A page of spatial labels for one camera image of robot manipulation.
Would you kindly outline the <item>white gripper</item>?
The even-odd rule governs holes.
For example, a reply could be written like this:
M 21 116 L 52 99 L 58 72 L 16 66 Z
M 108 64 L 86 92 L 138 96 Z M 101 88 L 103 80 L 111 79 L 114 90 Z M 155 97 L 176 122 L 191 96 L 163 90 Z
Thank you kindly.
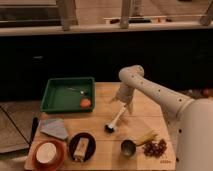
M 133 112 L 133 94 L 134 89 L 125 83 L 121 83 L 115 96 L 112 98 L 112 102 L 120 101 L 127 108 L 129 113 Z

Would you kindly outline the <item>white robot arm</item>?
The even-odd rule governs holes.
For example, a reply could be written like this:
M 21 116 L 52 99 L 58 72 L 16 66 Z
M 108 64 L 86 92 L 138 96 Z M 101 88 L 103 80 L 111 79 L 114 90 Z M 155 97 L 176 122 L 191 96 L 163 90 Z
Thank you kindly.
M 194 99 L 149 81 L 140 65 L 124 67 L 118 76 L 116 100 L 130 103 L 137 89 L 180 119 L 176 171 L 213 171 L 213 100 Z

